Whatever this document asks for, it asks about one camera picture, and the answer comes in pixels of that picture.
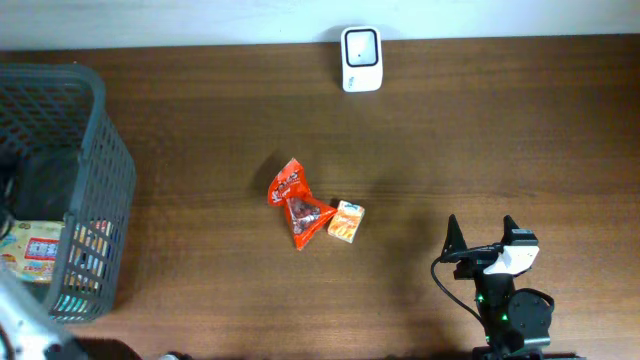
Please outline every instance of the white robot part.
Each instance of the white robot part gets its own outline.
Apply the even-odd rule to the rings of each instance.
[[[72,338],[0,260],[0,359],[45,359],[45,351]]]
[[[505,246],[498,259],[484,273],[491,274],[519,274],[531,267],[540,248],[537,246]]]

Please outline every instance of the wooden tabletop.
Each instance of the wooden tabletop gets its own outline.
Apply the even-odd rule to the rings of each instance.
[[[79,336],[143,356],[367,359],[470,351],[479,324],[429,275],[510,214],[556,299],[550,351],[640,354],[640,36],[384,42],[384,82],[341,90],[339,45],[4,53],[78,63],[138,183],[113,311]],[[366,208],[353,244],[293,247],[267,187],[291,157],[320,200]],[[444,284],[472,304],[473,283]]]

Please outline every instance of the white device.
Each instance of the white device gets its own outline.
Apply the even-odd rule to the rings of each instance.
[[[537,246],[505,246],[498,259],[484,273],[491,274],[519,274],[533,265],[540,248]]]
[[[382,85],[382,46],[378,29],[371,26],[346,28],[340,44],[344,91],[378,90]]]

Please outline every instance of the candy wrapper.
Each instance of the candy wrapper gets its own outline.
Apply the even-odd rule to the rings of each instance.
[[[18,221],[0,240],[0,256],[16,276],[29,282],[49,283],[56,262],[63,222]]]
[[[269,204],[284,206],[296,248],[302,250],[313,234],[331,219],[336,209],[313,198],[304,168],[291,159],[269,186]]]

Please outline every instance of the white wall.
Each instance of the white wall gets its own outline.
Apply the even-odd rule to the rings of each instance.
[[[640,0],[0,0],[0,49],[640,32]]]

